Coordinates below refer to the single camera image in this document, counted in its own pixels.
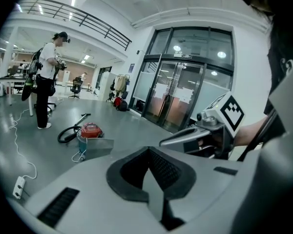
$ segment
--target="red backpack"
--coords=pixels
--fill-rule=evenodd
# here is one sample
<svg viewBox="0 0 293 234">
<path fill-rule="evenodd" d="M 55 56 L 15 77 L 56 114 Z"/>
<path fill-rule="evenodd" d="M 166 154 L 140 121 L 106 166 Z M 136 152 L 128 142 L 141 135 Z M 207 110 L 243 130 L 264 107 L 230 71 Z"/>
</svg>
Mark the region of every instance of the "red backpack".
<svg viewBox="0 0 293 234">
<path fill-rule="evenodd" d="M 116 97 L 115 100 L 114 100 L 114 107 L 117 107 L 121 104 L 122 102 L 122 99 L 120 97 Z"/>
</svg>

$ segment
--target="black metal railing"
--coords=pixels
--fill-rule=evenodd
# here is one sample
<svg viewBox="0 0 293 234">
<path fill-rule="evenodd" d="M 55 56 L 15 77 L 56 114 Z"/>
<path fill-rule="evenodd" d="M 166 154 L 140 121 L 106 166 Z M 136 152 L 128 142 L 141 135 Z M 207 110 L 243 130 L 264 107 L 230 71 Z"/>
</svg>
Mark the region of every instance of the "black metal railing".
<svg viewBox="0 0 293 234">
<path fill-rule="evenodd" d="M 61 2 L 53 0 L 21 0 L 19 6 L 16 6 L 12 13 L 41 15 L 63 21 L 76 22 L 79 26 L 86 26 L 104 35 L 104 38 L 113 40 L 121 45 L 125 51 L 132 42 L 128 37 L 106 22 L 85 11 Z"/>
</svg>

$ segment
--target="glass door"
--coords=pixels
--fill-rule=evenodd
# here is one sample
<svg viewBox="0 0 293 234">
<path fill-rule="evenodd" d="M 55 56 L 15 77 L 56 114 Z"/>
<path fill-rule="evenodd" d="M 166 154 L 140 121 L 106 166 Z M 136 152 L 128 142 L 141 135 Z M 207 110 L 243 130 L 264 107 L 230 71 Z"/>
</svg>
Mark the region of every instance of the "glass door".
<svg viewBox="0 0 293 234">
<path fill-rule="evenodd" d="M 204 66 L 163 61 L 144 115 L 175 133 L 181 130 L 193 106 Z"/>
</svg>

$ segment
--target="electrical socket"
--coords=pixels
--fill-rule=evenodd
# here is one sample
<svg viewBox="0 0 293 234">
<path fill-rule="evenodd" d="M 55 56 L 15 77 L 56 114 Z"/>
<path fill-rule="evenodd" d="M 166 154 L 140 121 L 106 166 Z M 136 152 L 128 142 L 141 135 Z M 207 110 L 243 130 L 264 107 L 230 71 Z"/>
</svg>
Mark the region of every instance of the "electrical socket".
<svg viewBox="0 0 293 234">
<path fill-rule="evenodd" d="M 13 190 L 13 196 L 16 197 L 17 199 L 21 199 L 21 194 L 23 192 L 24 185 L 25 185 L 25 179 L 23 177 L 18 177 L 14 186 L 14 190 Z"/>
</svg>

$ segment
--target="white shoe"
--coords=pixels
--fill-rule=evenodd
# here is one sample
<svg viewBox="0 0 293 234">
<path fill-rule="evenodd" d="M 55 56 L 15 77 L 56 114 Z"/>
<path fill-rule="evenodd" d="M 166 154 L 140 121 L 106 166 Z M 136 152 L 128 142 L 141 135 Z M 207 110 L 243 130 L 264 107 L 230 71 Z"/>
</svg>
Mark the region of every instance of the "white shoe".
<svg viewBox="0 0 293 234">
<path fill-rule="evenodd" d="M 48 122 L 46 127 L 38 127 L 38 129 L 47 129 L 51 127 L 51 123 Z"/>
</svg>

